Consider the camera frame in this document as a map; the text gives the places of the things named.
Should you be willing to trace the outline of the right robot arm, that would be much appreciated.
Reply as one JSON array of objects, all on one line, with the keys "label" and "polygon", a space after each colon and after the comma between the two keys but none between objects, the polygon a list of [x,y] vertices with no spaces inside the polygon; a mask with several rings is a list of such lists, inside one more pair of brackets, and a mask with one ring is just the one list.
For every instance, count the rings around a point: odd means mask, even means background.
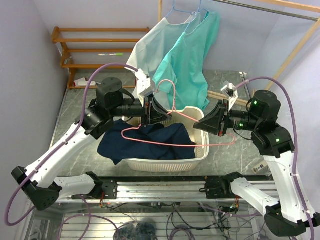
[{"label": "right robot arm", "polygon": [[287,129],[277,123],[281,103],[268,90],[257,91],[247,111],[230,110],[227,100],[219,100],[213,111],[193,125],[194,129],[222,137],[228,129],[250,132],[250,139],[267,163],[279,198],[258,189],[240,173],[221,178],[220,192],[226,198],[244,199],[263,217],[277,237],[297,237],[320,225],[320,214],[302,200],[304,192],[296,186],[295,146]]}]

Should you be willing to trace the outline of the navy blue t shirt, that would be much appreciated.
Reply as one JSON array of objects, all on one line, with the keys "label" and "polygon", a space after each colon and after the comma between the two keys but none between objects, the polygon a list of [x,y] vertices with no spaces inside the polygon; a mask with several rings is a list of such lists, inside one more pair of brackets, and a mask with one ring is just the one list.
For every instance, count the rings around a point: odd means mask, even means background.
[{"label": "navy blue t shirt", "polygon": [[122,131],[130,127],[131,125],[123,120],[117,120],[114,126],[104,134],[97,153],[111,159],[114,165],[126,158],[184,160],[195,157],[195,143],[191,141],[182,123],[174,123],[168,127],[157,123],[124,133],[128,138],[143,140],[143,142],[122,137]]}]

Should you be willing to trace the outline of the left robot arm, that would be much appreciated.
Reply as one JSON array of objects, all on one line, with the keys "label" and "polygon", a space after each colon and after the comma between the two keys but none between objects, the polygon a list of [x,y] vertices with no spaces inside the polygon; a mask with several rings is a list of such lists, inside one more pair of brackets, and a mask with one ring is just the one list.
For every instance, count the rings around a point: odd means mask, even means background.
[{"label": "left robot arm", "polygon": [[115,117],[138,117],[142,125],[154,125],[171,118],[153,93],[147,94],[141,103],[123,88],[120,79],[104,79],[96,89],[96,98],[61,139],[33,164],[26,168],[18,166],[12,171],[37,210],[46,210],[58,199],[71,196],[101,197],[104,182],[93,172],[74,177],[58,177],[58,174],[73,155],[110,130]]}]

